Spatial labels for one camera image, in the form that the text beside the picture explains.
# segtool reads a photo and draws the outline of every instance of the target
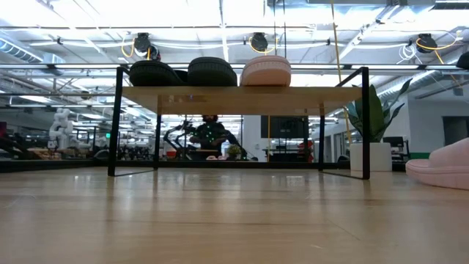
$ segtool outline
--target person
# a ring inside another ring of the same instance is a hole
[[[189,139],[192,143],[200,143],[201,150],[216,150],[216,153],[208,153],[216,157],[221,155],[221,145],[226,141],[225,127],[217,122],[217,115],[202,115],[204,124],[197,127],[193,136]]]

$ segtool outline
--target pink cushion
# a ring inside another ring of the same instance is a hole
[[[250,60],[241,74],[242,86],[288,87],[292,79],[292,68],[282,56],[258,56]]]
[[[430,159],[415,159],[405,164],[407,175],[433,186],[469,190],[469,139],[442,147]]]

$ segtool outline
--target white planter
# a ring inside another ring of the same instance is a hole
[[[389,143],[370,143],[370,171],[391,172],[393,161],[391,156],[391,145]],[[363,170],[363,144],[350,145],[350,169],[352,171]]]

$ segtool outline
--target shelf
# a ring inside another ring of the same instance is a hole
[[[360,87],[123,87],[159,114],[321,115],[361,97]]]

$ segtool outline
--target wooden floor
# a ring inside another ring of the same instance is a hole
[[[302,170],[0,174],[0,263],[469,263],[469,191]]]

